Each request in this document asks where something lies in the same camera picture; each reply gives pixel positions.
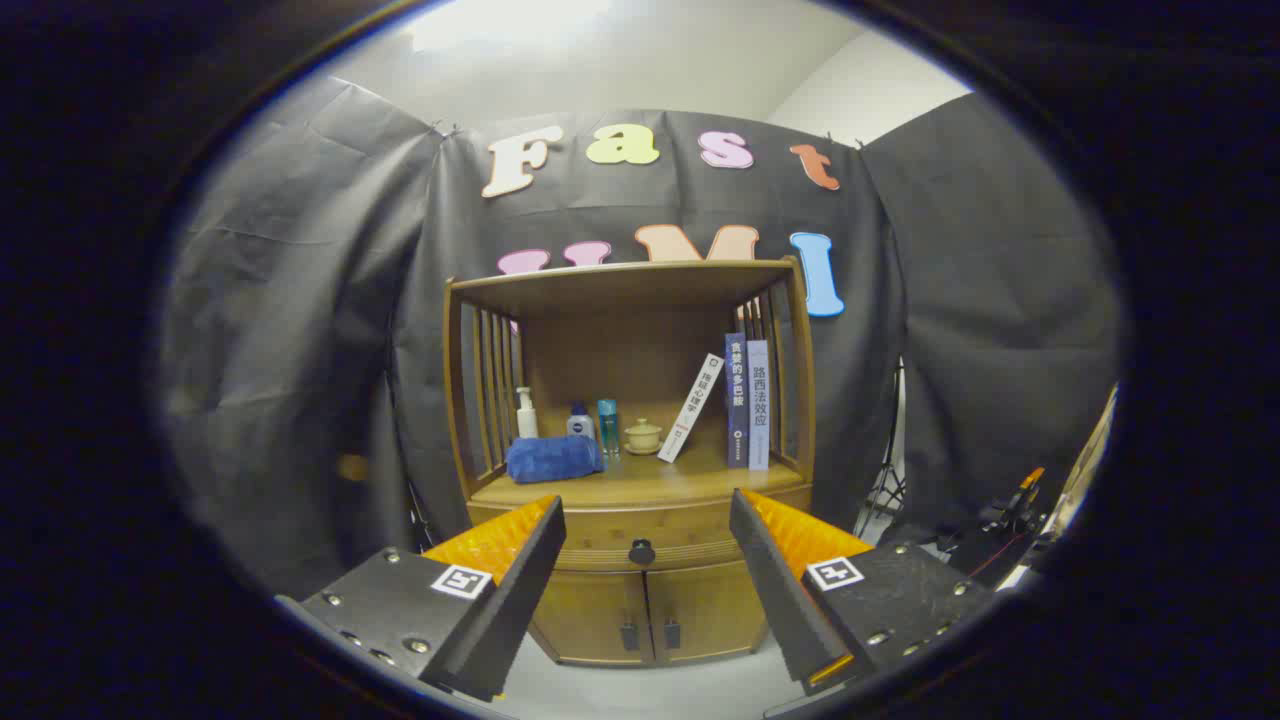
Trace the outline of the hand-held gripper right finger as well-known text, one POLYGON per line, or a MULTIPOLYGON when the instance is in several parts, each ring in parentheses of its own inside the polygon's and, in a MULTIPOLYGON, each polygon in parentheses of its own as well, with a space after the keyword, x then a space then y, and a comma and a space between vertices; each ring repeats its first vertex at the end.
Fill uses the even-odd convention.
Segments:
POLYGON ((730 530, 806 694, 893 671, 995 602, 989 587, 920 547, 873 547, 750 489, 733 492, 730 530))

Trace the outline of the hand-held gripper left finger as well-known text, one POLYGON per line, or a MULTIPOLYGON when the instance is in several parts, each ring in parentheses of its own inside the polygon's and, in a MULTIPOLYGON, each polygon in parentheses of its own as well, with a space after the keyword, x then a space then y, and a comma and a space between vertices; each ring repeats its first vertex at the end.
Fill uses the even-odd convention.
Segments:
POLYGON ((307 598, 275 602, 398 691, 489 702, 504 691, 564 539, 561 498, 547 495, 424 553, 379 550, 307 598))

